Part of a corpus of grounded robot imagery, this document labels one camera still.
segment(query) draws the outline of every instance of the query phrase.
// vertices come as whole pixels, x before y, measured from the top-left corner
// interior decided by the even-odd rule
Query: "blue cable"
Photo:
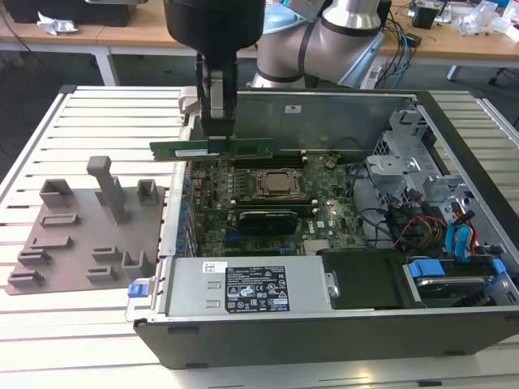
[[[398,72],[397,79],[395,79],[395,83],[392,85],[391,89],[395,89],[400,83],[400,80],[402,79],[402,76],[404,75],[404,69],[407,67],[405,63],[407,62],[407,54],[409,53],[409,45],[407,43],[407,36],[405,36],[404,30],[400,29],[400,32],[402,34],[402,38],[404,39],[404,45],[405,45],[405,51],[404,51],[404,63],[402,64],[400,68],[400,72]]]

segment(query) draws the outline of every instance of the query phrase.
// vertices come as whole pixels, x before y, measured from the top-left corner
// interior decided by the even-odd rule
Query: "motherboard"
[[[328,153],[192,162],[197,255],[314,255],[366,246],[348,172]]]

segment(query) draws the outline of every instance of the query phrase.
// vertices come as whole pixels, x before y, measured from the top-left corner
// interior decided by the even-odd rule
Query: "open computer chassis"
[[[180,140],[199,139],[184,110]],[[455,356],[519,333],[517,214],[430,93],[243,91],[235,128],[274,157],[175,164],[162,260],[134,285],[163,365]]]

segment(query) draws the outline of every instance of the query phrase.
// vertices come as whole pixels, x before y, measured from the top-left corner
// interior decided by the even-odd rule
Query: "green circuit board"
[[[300,194],[296,197],[316,200],[313,217],[300,217],[296,232],[283,237],[245,237],[235,228],[238,211],[230,206],[231,200],[253,199],[265,169],[236,169],[226,161],[195,168],[198,172],[204,171],[208,182],[206,191],[211,196],[209,202],[198,201],[204,225],[203,232],[199,233],[198,255],[304,255],[314,254],[320,248],[365,246],[366,237],[351,209],[347,168],[337,165],[335,169],[326,169],[327,159],[327,154],[310,154],[303,169],[283,169],[298,175]],[[296,212],[298,207],[303,206],[282,208]]]

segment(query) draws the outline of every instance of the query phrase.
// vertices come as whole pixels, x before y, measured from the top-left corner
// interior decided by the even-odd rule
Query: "gray part holder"
[[[153,180],[121,188],[109,165],[108,157],[88,164],[102,193],[71,190],[65,180],[45,182],[44,205],[8,280],[8,294],[125,288],[154,274],[165,190]]]

